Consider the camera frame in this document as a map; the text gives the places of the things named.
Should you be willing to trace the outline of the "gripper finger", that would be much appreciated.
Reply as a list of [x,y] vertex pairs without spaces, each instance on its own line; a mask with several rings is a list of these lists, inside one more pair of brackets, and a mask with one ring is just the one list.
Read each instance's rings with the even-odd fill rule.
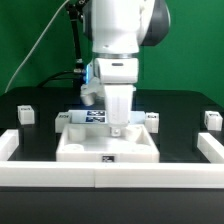
[[118,127],[111,127],[110,133],[112,137],[119,137],[121,135],[121,129]]

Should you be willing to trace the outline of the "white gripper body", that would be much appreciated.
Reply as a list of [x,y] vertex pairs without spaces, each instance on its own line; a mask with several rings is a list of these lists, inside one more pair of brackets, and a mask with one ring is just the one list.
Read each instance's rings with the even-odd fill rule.
[[127,126],[132,108],[132,85],[105,85],[105,108],[110,126]]

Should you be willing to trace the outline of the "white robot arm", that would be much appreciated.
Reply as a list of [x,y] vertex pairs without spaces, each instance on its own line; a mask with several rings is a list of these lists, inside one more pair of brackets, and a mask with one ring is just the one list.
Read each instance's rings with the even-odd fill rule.
[[169,9],[165,0],[89,0],[83,23],[93,58],[81,98],[92,105],[96,96],[102,96],[110,133],[119,136],[129,124],[139,48],[165,38],[171,23]]

